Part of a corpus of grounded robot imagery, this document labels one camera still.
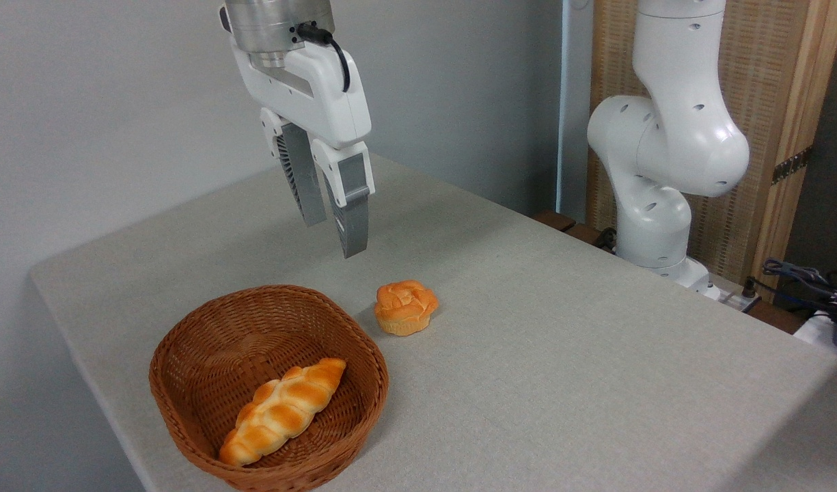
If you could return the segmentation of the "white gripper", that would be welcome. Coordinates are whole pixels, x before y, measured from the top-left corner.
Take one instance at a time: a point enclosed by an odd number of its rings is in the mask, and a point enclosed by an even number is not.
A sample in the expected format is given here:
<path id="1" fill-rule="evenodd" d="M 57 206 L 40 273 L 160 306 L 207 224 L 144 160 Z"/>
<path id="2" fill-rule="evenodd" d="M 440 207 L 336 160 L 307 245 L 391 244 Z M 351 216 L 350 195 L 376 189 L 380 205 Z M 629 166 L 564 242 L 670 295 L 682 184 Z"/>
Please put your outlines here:
<path id="1" fill-rule="evenodd" d="M 372 124 L 355 60 L 346 54 L 351 84 L 344 92 L 342 64 L 329 47 L 305 43 L 285 53 L 283 66 L 257 69 L 235 40 L 230 44 L 247 92 L 263 107 L 269 152 L 283 168 L 306 226 L 327 220 L 316 163 L 325 177 L 343 256 L 359 254 L 368 246 L 369 198 L 376 189 L 362 142 Z M 306 131 L 321 140 L 310 143 Z"/>

